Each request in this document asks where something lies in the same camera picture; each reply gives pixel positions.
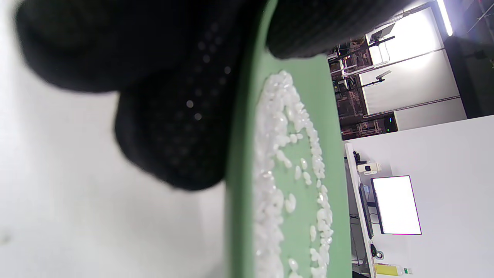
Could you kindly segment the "person's left hand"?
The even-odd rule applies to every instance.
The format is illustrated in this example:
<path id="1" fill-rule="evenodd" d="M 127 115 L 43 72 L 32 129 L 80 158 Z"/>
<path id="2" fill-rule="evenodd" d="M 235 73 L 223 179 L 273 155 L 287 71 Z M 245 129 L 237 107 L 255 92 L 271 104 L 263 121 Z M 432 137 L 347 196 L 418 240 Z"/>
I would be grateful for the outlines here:
<path id="1" fill-rule="evenodd" d="M 76 93 L 119 93 L 116 141 L 138 168 L 200 191 L 225 176 L 242 62 L 266 0 L 22 0 L 26 65 Z"/>

